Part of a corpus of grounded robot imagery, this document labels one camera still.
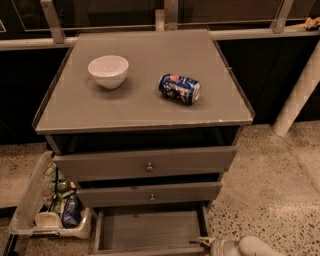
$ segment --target terrazzo floor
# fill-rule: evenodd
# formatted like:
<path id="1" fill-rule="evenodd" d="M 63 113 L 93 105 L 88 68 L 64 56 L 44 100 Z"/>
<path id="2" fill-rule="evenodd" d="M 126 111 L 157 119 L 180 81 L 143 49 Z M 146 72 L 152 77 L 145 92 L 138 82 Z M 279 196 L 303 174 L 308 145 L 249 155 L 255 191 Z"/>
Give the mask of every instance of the terrazzo floor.
<path id="1" fill-rule="evenodd" d="M 216 237 L 255 235 L 290 256 L 320 255 L 320 121 L 294 123 L 280 138 L 269 125 L 248 126 L 209 211 Z M 0 208 L 18 204 L 45 145 L 0 146 Z M 10 219 L 0 218 L 0 253 Z M 89 240 L 19 237 L 19 255 L 87 255 Z"/>

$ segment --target white pipe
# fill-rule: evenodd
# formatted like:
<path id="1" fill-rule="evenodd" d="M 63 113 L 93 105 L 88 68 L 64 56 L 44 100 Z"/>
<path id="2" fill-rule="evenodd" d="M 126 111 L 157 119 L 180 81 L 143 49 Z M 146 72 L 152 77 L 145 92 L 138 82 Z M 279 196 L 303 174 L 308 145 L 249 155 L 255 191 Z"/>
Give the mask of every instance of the white pipe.
<path id="1" fill-rule="evenodd" d="M 272 128 L 275 134 L 281 137 L 286 135 L 319 81 L 320 42 L 314 49 L 284 107 L 273 124 Z"/>

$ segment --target blue can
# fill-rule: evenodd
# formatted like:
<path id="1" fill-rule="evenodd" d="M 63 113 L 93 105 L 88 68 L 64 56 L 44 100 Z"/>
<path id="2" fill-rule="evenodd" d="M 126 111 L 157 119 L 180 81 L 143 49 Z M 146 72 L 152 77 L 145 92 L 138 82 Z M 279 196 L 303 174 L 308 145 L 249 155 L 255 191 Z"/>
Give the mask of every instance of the blue can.
<path id="1" fill-rule="evenodd" d="M 188 77 L 164 75 L 159 82 L 159 91 L 165 97 L 179 100 L 187 105 L 195 103 L 200 96 L 200 84 Z"/>

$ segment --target drawer handle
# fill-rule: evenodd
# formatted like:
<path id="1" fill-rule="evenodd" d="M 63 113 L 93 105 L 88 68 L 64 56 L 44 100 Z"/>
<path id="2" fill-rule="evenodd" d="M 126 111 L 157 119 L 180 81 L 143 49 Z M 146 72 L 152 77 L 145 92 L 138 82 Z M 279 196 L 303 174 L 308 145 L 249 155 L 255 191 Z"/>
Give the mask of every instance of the drawer handle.
<path id="1" fill-rule="evenodd" d="M 150 195 L 149 200 L 150 200 L 150 202 L 154 202 L 156 200 L 156 198 L 154 197 L 154 194 Z"/>
<path id="2" fill-rule="evenodd" d="M 150 162 L 147 164 L 146 171 L 147 172 L 153 172 L 153 166 L 152 166 L 152 164 Z"/>

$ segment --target bowl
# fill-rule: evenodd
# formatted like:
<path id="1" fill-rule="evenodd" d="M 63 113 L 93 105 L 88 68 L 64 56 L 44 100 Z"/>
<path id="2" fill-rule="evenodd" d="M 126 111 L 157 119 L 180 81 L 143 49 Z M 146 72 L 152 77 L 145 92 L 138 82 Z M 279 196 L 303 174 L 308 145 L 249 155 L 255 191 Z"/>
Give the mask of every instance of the bowl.
<path id="1" fill-rule="evenodd" d="M 120 56 L 107 55 L 94 59 L 88 66 L 92 78 L 108 89 L 119 87 L 128 74 L 129 62 Z"/>

